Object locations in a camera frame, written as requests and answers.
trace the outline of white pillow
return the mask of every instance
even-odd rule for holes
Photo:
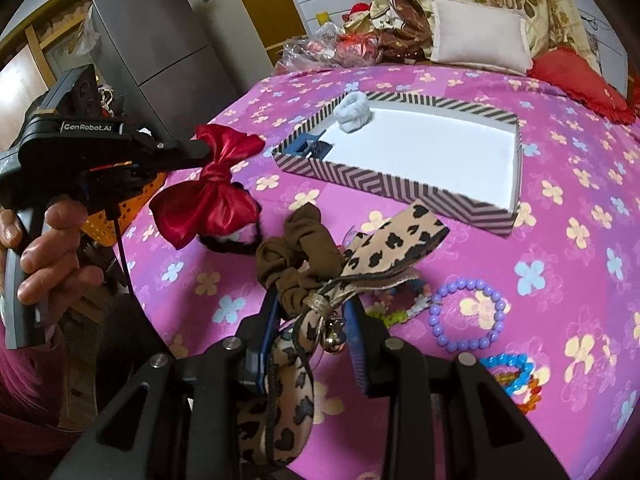
[[[523,11],[461,0],[431,0],[431,8],[433,62],[518,75],[533,66]]]

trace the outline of striped box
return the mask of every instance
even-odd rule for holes
[[[393,198],[399,202],[411,203],[417,198],[421,198],[436,213],[503,237],[511,233],[520,208],[520,184],[522,179],[522,142],[518,127],[518,117],[515,114],[483,104],[419,94],[368,92],[367,97],[369,101],[397,102],[421,107],[445,108],[448,110],[445,115],[483,124],[498,121],[511,125],[516,137],[514,185],[511,200],[513,209],[507,210],[494,204],[474,200],[460,193],[450,192],[447,189],[439,189],[435,186],[390,174],[327,162],[318,158],[305,158],[284,153],[286,147],[299,134],[313,133],[313,129],[333,113],[335,106],[344,98],[344,94],[325,105],[304,123],[299,124],[289,137],[273,149],[273,158],[280,169],[287,171],[287,173],[295,173]]]

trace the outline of leopard print bow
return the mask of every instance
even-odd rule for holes
[[[302,313],[274,341],[265,378],[267,397],[239,403],[239,447],[245,460],[286,466],[300,455],[314,418],[314,382],[308,362],[327,313],[362,291],[390,288],[418,277],[414,264],[448,233],[418,200],[373,234],[355,236],[345,250],[342,273],[310,294]]]

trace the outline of hand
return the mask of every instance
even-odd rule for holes
[[[18,300],[24,305],[38,303],[49,296],[46,325],[58,322],[68,306],[80,299],[92,286],[102,284],[98,267],[80,268],[76,249],[80,227],[87,219],[84,206],[73,200],[55,203],[45,214],[51,231],[36,238],[22,253],[20,266],[30,276],[18,288]],[[0,290],[4,292],[6,249],[16,248],[22,239],[20,222],[13,211],[0,210]]]

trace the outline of purple bead bracelet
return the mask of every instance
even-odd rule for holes
[[[440,324],[440,312],[441,309],[437,305],[442,298],[453,294],[458,290],[482,290],[482,293],[491,298],[494,302],[495,314],[494,314],[494,327],[489,330],[486,335],[478,339],[461,339],[460,341],[450,341],[444,333],[444,328]],[[464,352],[468,350],[484,350],[489,348],[492,343],[498,340],[500,332],[504,330],[504,309],[507,303],[503,300],[502,294],[495,290],[491,285],[487,285],[484,280],[464,280],[460,278],[455,282],[447,283],[441,286],[436,294],[431,296],[431,303],[433,305],[429,309],[429,326],[431,326],[431,333],[436,337],[438,346],[445,347],[447,352],[453,354],[455,352]]]

